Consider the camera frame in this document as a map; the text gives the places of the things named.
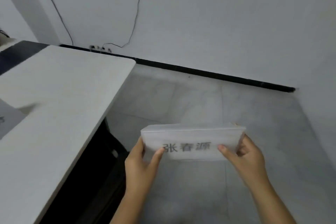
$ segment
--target tabletop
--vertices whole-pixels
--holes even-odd
[[[134,65],[49,45],[0,76],[0,98],[27,113],[0,140],[1,223],[46,211]]]

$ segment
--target baseboard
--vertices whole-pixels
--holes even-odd
[[[167,70],[173,70],[173,71],[188,73],[188,74],[193,74],[193,75],[199,75],[199,76],[213,78],[213,79],[217,79],[217,80],[223,80],[223,81],[228,81],[228,82],[236,82],[236,83],[240,83],[240,84],[256,86],[256,87],[270,89],[270,90],[278,90],[278,91],[283,91],[283,92],[294,92],[295,91],[295,88],[293,88],[293,87],[273,84],[273,83],[269,83],[269,82],[260,82],[260,81],[256,81],[256,80],[245,79],[245,78],[235,77],[235,76],[231,76],[231,75],[212,73],[212,72],[193,69],[193,68],[170,65],[170,64],[166,64],[166,63],[150,61],[150,60],[145,60],[145,59],[139,59],[139,58],[124,56],[124,55],[112,54],[112,53],[109,53],[109,52],[94,51],[94,50],[90,50],[90,49],[87,49],[87,48],[81,48],[81,47],[76,47],[76,46],[72,46],[72,45],[61,44],[60,46],[65,47],[65,48],[87,51],[87,52],[103,53],[103,54],[106,54],[106,55],[112,55],[112,56],[117,56],[117,57],[133,59],[133,60],[136,61],[137,64],[151,66],[151,67],[157,67],[157,68],[162,68],[162,69],[167,69]]]

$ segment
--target chinese character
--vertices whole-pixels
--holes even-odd
[[[198,143],[196,146],[196,150],[207,150],[210,149],[210,142],[208,143]]]
[[[177,146],[175,146],[175,144],[164,144],[163,148],[165,148],[165,152],[173,152],[173,151],[177,151],[176,148]]]
[[[192,143],[181,143],[182,151],[191,151],[193,147],[194,147],[194,144]]]

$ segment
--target black wire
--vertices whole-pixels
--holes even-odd
[[[119,46],[119,45],[116,45],[116,44],[113,44],[113,43],[105,43],[105,44],[103,44],[103,46],[102,46],[101,48],[103,48],[104,45],[106,45],[106,44],[113,44],[113,45],[115,45],[115,46],[117,46],[117,47],[120,47],[120,48],[123,48],[124,46],[126,46],[126,45],[129,44],[129,42],[131,41],[132,35],[133,35],[133,33],[134,33],[135,25],[136,25],[136,23],[137,23],[137,19],[138,19],[138,15],[139,15],[139,5],[140,5],[140,0],[138,0],[137,10],[136,10],[136,15],[135,15],[135,19],[134,19],[134,25],[133,25],[133,29],[132,29],[131,36],[130,36],[129,39],[128,39],[128,42],[125,43],[123,46]]]
[[[9,35],[7,35],[7,34],[5,33],[5,31],[0,30],[0,33],[3,34],[3,35],[5,35],[7,38],[10,38]]]
[[[63,23],[63,26],[65,27],[65,30],[68,32],[68,35],[69,35],[69,37],[70,37],[70,39],[71,39],[71,44],[74,45],[74,41],[72,40],[72,37],[71,37],[71,35],[70,35],[70,33],[69,33],[68,28],[65,26],[65,23],[64,23],[64,21],[63,21],[63,18],[62,18],[62,16],[61,16],[59,10],[57,9],[57,6],[56,6],[54,0],[51,0],[51,2],[52,2],[52,4],[54,5],[54,7],[55,7],[55,9],[56,9],[56,12],[57,12],[57,14],[58,14],[58,16],[59,16],[59,18],[61,19],[61,22]]]

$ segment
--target person's left hand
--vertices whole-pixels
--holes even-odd
[[[125,160],[126,192],[145,197],[156,176],[164,148],[157,150],[150,163],[144,162],[144,142],[140,137]]]

